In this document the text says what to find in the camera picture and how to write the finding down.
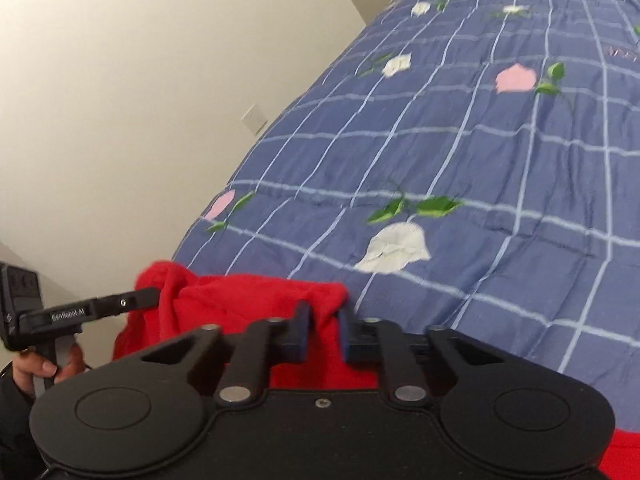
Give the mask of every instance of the red towel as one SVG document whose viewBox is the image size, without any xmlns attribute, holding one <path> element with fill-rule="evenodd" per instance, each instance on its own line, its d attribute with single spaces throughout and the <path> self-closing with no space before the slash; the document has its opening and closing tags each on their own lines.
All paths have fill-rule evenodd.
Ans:
<svg viewBox="0 0 640 480">
<path fill-rule="evenodd" d="M 258 319 L 292 316 L 297 303 L 304 300 L 313 309 L 316 327 L 309 339 L 307 360 L 301 365 L 274 367 L 271 386 L 377 387 L 372 370 L 354 370 L 340 358 L 333 314 L 347 298 L 343 285 L 245 274 L 198 277 L 177 264 L 158 262 L 136 283 L 136 288 L 148 286 L 161 289 L 160 304 L 157 309 L 129 314 L 127 326 L 116 338 L 114 359 L 207 323 L 222 326 L 225 333 L 242 332 Z M 640 480 L 640 434 L 616 431 L 600 468 L 611 480 Z"/>
</svg>

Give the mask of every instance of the red blanket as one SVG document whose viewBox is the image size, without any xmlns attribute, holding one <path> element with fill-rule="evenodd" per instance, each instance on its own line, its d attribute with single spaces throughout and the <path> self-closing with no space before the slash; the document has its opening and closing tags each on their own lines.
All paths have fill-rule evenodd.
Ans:
<svg viewBox="0 0 640 480">
<path fill-rule="evenodd" d="M 377 387 L 371 370 L 354 370 L 342 362 L 333 316 L 347 298 L 338 283 L 292 282 L 279 278 L 233 275 L 198 277 L 171 262 L 158 262 L 138 278 L 136 288 L 161 289 L 157 309 L 131 312 L 117 337 L 113 358 L 215 323 L 225 333 L 242 332 L 252 321 L 290 317 L 297 303 L 313 308 L 316 330 L 302 365 L 279 365 L 271 373 L 275 388 L 348 389 Z M 640 480 L 640 434 L 616 431 L 600 465 L 612 480 Z"/>
</svg>

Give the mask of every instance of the gray handle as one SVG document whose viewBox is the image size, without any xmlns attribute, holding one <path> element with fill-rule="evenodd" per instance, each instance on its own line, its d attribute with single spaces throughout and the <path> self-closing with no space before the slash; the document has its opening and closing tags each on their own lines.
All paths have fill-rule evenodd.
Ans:
<svg viewBox="0 0 640 480">
<path fill-rule="evenodd" d="M 60 368 L 64 368 L 70 362 L 69 354 L 71 347 L 76 344 L 76 336 L 65 335 L 59 337 L 55 341 L 41 344 L 36 346 L 36 352 L 42 355 L 45 359 L 48 359 L 53 364 Z M 36 395 L 36 399 L 41 396 L 46 390 L 49 390 L 54 385 L 54 378 L 33 378 L 33 390 Z"/>
</svg>

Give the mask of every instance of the human hand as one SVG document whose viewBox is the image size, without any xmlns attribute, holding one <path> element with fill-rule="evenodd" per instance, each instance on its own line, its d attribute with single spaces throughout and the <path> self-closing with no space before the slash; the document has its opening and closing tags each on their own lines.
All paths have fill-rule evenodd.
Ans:
<svg viewBox="0 0 640 480">
<path fill-rule="evenodd" d="M 56 384 L 84 372 L 86 365 L 84 364 L 84 355 L 82 349 L 78 345 L 73 345 L 69 351 L 69 364 L 64 368 L 60 368 L 54 382 Z M 58 367 L 47 361 L 36 352 L 25 350 L 15 355 L 12 363 L 12 374 L 14 383 L 25 394 L 33 397 L 33 378 L 49 378 L 53 377 L 58 371 Z"/>
</svg>

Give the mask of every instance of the wall socket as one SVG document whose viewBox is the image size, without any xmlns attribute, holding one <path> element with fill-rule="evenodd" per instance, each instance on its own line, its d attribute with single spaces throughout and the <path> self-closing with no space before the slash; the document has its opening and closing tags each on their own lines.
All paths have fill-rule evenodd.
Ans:
<svg viewBox="0 0 640 480">
<path fill-rule="evenodd" d="M 267 118 L 264 116 L 258 105 L 253 105 L 249 108 L 249 111 L 242 116 L 242 122 L 244 126 L 249 128 L 249 131 L 257 136 L 267 123 Z"/>
</svg>

